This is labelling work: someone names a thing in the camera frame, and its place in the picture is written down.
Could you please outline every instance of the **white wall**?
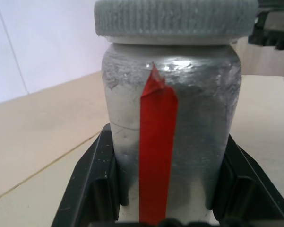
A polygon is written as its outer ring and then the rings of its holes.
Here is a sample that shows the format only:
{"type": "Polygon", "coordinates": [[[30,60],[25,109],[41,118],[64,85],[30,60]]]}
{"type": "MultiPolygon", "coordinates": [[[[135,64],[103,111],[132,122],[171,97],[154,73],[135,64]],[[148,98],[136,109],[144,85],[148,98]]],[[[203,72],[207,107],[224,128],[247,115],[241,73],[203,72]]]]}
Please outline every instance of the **white wall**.
{"type": "Polygon", "coordinates": [[[96,0],[0,0],[0,102],[99,71],[96,0]]]}

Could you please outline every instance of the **black plastic holder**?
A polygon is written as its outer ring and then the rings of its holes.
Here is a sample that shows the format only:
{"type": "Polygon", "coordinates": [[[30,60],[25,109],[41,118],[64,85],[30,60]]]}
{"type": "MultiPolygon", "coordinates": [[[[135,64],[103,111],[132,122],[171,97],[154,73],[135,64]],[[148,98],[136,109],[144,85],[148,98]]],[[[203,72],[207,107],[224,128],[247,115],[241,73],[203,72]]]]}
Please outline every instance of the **black plastic holder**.
{"type": "MultiPolygon", "coordinates": [[[[93,227],[147,226],[142,223],[113,223],[119,217],[119,198],[118,169],[108,124],[76,164],[52,227],[88,227],[91,224],[93,227]]],[[[258,163],[231,136],[212,210],[221,226],[284,226],[283,197],[258,163]]],[[[165,220],[158,226],[180,227],[182,224],[176,220],[165,220]]],[[[188,226],[210,225],[190,223],[188,226]]]]}

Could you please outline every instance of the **gray jar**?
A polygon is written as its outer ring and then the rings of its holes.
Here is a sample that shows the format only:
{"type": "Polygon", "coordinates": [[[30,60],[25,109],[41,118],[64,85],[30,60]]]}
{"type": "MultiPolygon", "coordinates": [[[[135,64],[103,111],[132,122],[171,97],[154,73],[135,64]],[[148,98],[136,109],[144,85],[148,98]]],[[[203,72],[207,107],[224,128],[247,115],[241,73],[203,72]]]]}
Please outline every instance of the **gray jar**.
{"type": "Polygon", "coordinates": [[[138,221],[140,97],[153,63],[179,102],[166,217],[209,219],[241,84],[229,43],[251,32],[256,10],[256,0],[96,3],[96,31],[114,42],[102,71],[124,205],[119,220],[138,221]]]}

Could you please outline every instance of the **gray screw cap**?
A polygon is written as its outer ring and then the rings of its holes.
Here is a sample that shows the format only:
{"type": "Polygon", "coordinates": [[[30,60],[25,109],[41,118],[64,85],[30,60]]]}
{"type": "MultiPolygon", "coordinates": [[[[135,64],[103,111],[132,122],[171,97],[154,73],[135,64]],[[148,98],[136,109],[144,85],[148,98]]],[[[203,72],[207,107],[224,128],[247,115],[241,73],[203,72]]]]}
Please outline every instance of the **gray screw cap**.
{"type": "Polygon", "coordinates": [[[257,0],[99,0],[95,30],[112,42],[227,44],[252,32],[257,0]]]}

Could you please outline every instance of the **red tape strip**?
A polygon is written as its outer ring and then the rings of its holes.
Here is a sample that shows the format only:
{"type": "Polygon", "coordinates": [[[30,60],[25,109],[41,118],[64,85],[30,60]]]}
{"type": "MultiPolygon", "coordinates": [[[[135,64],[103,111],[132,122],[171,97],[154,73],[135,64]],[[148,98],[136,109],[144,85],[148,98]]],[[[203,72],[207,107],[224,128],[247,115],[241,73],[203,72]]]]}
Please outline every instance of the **red tape strip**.
{"type": "Polygon", "coordinates": [[[141,96],[139,221],[165,219],[178,100],[155,65],[141,96]]]}

